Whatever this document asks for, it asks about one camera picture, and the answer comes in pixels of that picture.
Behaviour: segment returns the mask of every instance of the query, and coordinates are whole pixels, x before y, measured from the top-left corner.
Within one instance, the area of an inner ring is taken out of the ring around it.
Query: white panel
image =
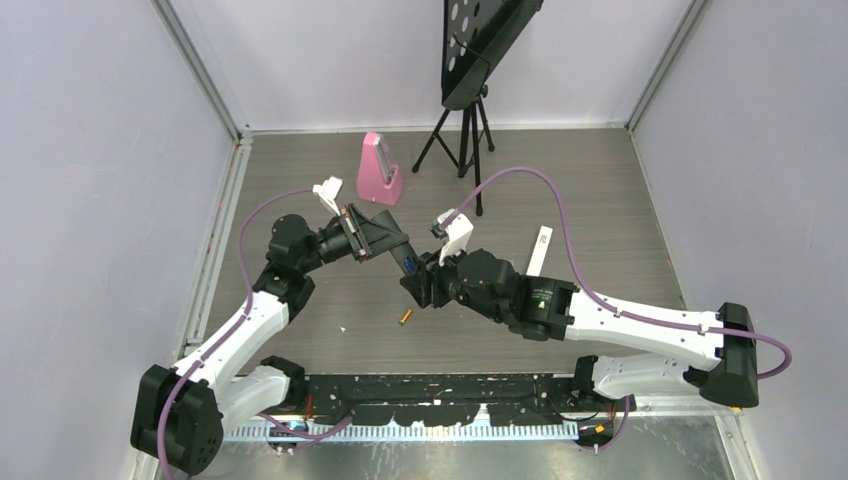
[[[848,469],[848,3],[814,5],[712,2],[636,132],[688,307],[744,304],[795,353],[747,413],[768,479]]]
[[[230,139],[150,2],[0,7],[0,466],[126,478]]]
[[[214,63],[216,83],[232,87],[229,100],[238,106],[231,110],[254,130],[438,120],[441,1],[177,3],[199,19],[186,26],[202,39],[198,48]],[[687,5],[546,1],[492,75],[491,122],[625,122]]]

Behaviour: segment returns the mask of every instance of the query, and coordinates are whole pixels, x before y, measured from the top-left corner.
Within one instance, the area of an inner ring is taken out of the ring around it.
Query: tripod leg
[[[492,141],[492,132],[489,130],[489,120],[486,119],[486,110],[483,108],[483,99],[477,101],[480,106],[480,118],[483,119],[483,133],[486,134],[486,141],[489,142],[489,151],[495,151],[495,142]]]
[[[447,120],[449,114],[450,110],[446,108],[445,113],[442,114],[442,118],[439,119],[439,123],[436,124],[436,128],[433,129],[433,133],[427,140],[427,144],[424,145],[424,150],[422,150],[421,155],[418,156],[418,161],[412,166],[412,173],[418,173],[418,169],[421,168],[421,162],[424,161],[424,157],[427,155],[427,152],[430,151],[430,146],[433,145],[433,140],[439,136],[439,130],[442,129],[442,125],[445,123],[445,120]]]
[[[480,186],[480,137],[477,135],[477,110],[472,105],[471,110],[471,138],[474,153],[472,159],[474,161],[474,188]],[[483,194],[477,192],[477,216],[483,215]]]
[[[462,133],[459,138],[459,171],[457,176],[462,178],[465,176],[465,164],[468,160],[468,124],[471,122],[471,112],[474,111],[474,104],[462,111]]]

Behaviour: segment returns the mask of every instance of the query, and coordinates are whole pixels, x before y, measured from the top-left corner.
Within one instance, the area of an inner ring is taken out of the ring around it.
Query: music stand
[[[483,108],[483,98],[488,94],[486,80],[540,8],[542,0],[445,0],[441,74],[445,111],[412,166],[412,173],[418,172],[433,141],[438,140],[456,166],[457,176],[465,177],[473,166],[475,187],[480,185],[478,111],[489,151],[495,151]],[[458,160],[440,135],[450,112],[457,110],[462,110]],[[469,133],[472,153],[467,161]],[[479,193],[476,214],[483,215],[483,195]]]

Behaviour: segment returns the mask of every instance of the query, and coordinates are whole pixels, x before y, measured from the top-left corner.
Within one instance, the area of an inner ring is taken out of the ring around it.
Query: tripod
[[[468,173],[468,169],[472,166],[474,167],[474,187],[480,186],[480,136],[477,132],[477,111],[480,111],[480,118],[483,120],[483,133],[486,134],[486,141],[489,143],[489,151],[495,151],[495,144],[492,142],[492,132],[489,130],[489,121],[486,119],[486,110],[483,108],[483,98],[486,97],[488,93],[488,86],[483,85],[483,88],[480,90],[480,95],[471,102],[471,105],[465,107],[462,110],[462,130],[460,134],[459,140],[459,160],[457,161],[456,157],[453,156],[453,152],[451,152],[448,145],[442,139],[442,136],[439,132],[442,129],[442,125],[447,120],[448,115],[450,115],[450,110],[445,109],[445,112],[442,113],[442,117],[439,118],[439,122],[436,124],[436,128],[433,130],[433,133],[430,135],[430,138],[427,140],[427,144],[424,145],[424,150],[421,151],[421,155],[418,157],[418,161],[415,162],[415,165],[412,166],[412,173],[418,173],[418,169],[421,168],[421,162],[424,161],[424,157],[427,155],[427,152],[430,150],[430,146],[433,145],[433,140],[438,140],[439,144],[441,144],[442,148],[445,149],[445,152],[448,154],[451,162],[456,166],[457,176],[459,178],[465,177],[465,174]],[[466,162],[468,156],[468,134],[469,129],[471,130],[471,138],[473,141],[471,142],[472,154],[471,161]],[[477,216],[483,215],[483,194],[477,194],[477,209],[475,211]]]

